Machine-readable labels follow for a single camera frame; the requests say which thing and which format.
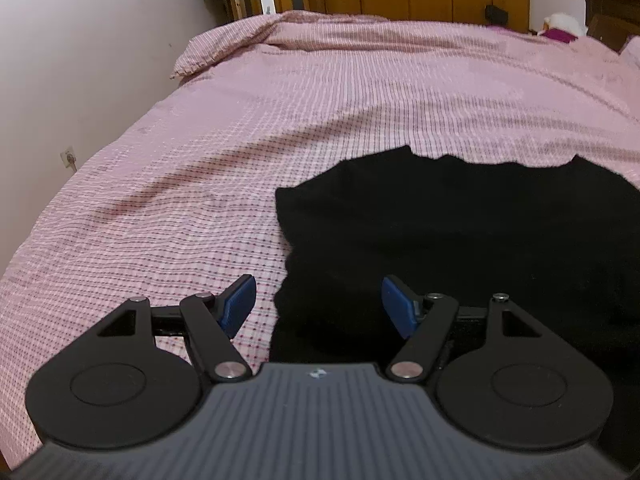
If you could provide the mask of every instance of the triangular cutout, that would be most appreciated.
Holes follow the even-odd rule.
[[[511,310],[502,311],[502,334],[505,337],[540,337],[528,324]]]
[[[134,335],[136,333],[136,311],[125,310],[111,324],[103,329],[99,337]]]

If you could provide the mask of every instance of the wooden headboard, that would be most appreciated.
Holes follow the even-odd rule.
[[[586,0],[588,35],[619,52],[640,36],[640,0]]]

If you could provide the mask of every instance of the pink bedspread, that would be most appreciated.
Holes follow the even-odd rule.
[[[176,72],[206,67],[71,178],[0,282],[11,466],[39,444],[31,374],[129,296],[175,304],[250,272],[257,304],[234,344],[253,367],[268,358],[287,254],[277,186],[409,144],[529,166],[579,153],[640,187],[640,69],[591,38],[289,12],[195,38]]]

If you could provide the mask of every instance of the black garment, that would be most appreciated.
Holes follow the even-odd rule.
[[[404,147],[278,189],[276,208],[292,251],[273,361],[385,366],[402,346],[380,300],[395,274],[460,304],[507,292],[615,383],[639,384],[640,193],[605,168],[579,156],[558,168],[467,164]]]

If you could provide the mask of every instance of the wall socket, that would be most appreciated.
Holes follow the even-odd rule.
[[[73,146],[69,146],[64,152],[60,152],[60,158],[62,159],[62,162],[65,163],[65,168],[68,168],[69,166],[71,166],[71,162],[67,157],[69,153],[72,155],[73,160],[76,160],[76,154],[74,153]]]

